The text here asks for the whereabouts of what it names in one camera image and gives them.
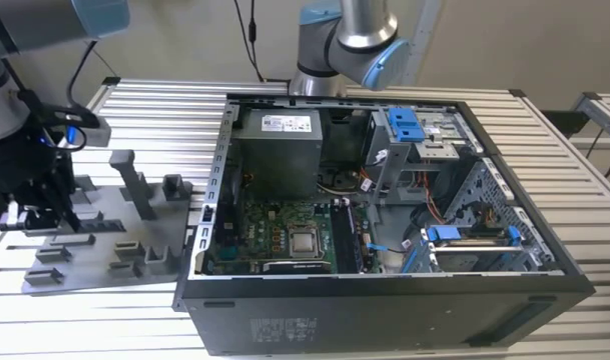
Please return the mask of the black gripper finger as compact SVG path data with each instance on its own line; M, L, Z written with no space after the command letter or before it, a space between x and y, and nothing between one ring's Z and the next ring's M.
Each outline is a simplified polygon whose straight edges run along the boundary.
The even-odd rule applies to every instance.
M39 184L21 184L7 195L7 210L0 217L0 231L45 230L53 229L57 224L57 212Z
M44 175L43 194L56 212L59 219L67 223L75 233L80 229L80 221L73 213L69 192L57 175Z

